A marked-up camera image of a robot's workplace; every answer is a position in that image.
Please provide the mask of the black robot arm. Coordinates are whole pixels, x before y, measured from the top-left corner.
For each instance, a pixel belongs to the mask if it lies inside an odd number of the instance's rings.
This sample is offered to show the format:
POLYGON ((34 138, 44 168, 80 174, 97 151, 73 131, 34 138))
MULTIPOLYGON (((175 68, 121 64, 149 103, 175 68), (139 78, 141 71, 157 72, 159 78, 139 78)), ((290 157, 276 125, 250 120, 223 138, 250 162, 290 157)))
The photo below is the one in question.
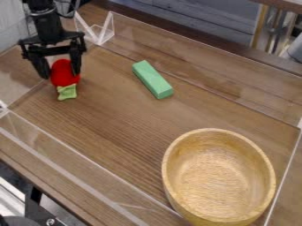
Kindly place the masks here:
POLYGON ((85 34, 80 31, 68 31, 61 24, 61 17, 54 0, 22 0, 29 8, 29 18, 34 22, 36 35, 20 39, 22 59, 26 59, 38 76, 48 79, 50 67, 46 57, 69 55, 70 71, 77 76, 81 70, 81 55, 87 51, 85 34))

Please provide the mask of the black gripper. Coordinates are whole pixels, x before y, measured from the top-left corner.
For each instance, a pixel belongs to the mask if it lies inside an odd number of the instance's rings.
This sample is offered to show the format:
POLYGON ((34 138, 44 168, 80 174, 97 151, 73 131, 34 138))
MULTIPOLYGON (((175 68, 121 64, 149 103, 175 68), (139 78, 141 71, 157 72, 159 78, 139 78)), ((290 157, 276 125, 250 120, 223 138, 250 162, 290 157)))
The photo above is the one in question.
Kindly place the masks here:
POLYGON ((45 57, 62 54, 69 55, 73 75, 80 73, 81 55, 85 52, 85 41, 83 32, 64 31, 56 41, 41 41, 38 36, 21 39, 17 45, 22 51, 22 58, 29 60, 38 76, 48 79, 50 68, 45 57))

